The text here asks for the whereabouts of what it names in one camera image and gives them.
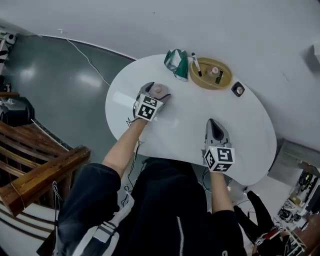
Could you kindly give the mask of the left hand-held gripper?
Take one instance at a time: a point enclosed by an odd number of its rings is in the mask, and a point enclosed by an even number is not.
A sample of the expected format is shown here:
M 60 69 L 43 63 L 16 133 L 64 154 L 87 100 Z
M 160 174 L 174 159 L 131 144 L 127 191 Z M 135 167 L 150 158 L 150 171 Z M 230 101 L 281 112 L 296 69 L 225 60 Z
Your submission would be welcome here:
M 168 93 L 160 99 L 153 98 L 148 94 L 154 82 L 149 82 L 140 88 L 139 96 L 133 105 L 133 117 L 135 120 L 143 119 L 151 122 L 156 115 L 162 110 L 167 101 L 171 98 Z

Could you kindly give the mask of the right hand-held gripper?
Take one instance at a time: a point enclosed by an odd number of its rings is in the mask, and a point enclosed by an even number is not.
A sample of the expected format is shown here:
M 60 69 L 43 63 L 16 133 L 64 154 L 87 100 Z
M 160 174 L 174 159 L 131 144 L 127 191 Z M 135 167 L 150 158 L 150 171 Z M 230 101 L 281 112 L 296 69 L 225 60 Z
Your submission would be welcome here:
M 229 133 L 213 118 L 209 118 L 206 123 L 202 159 L 209 171 L 216 173 L 226 172 L 235 163 L 235 149 L 229 140 Z

